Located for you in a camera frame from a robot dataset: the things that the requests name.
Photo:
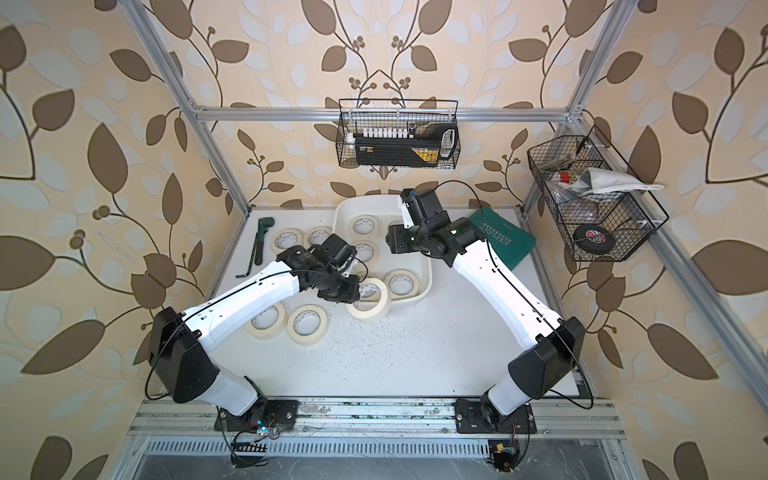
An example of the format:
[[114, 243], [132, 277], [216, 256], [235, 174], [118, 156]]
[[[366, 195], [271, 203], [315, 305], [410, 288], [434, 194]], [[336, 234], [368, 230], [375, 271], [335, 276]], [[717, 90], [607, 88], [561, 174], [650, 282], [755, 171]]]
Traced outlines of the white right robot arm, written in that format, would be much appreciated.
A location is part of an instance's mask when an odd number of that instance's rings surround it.
[[488, 413], [511, 415], [542, 398], [577, 367], [584, 339], [581, 324], [563, 319], [533, 295], [471, 222], [460, 219], [432, 233], [396, 224], [386, 242], [393, 254], [419, 252], [454, 269], [494, 307], [518, 342], [521, 353], [509, 362], [506, 377], [484, 394]]

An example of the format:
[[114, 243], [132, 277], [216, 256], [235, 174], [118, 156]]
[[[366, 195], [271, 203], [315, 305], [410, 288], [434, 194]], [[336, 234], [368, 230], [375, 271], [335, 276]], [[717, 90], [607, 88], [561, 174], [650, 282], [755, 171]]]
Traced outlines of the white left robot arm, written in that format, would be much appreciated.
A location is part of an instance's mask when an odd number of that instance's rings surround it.
[[357, 302], [355, 261], [356, 248], [333, 234], [321, 245], [281, 252], [253, 277], [199, 306], [163, 309], [154, 316], [149, 337], [150, 373], [178, 404], [205, 401], [248, 416], [264, 395], [253, 381], [217, 366], [210, 353], [268, 308], [306, 290], [329, 302]]

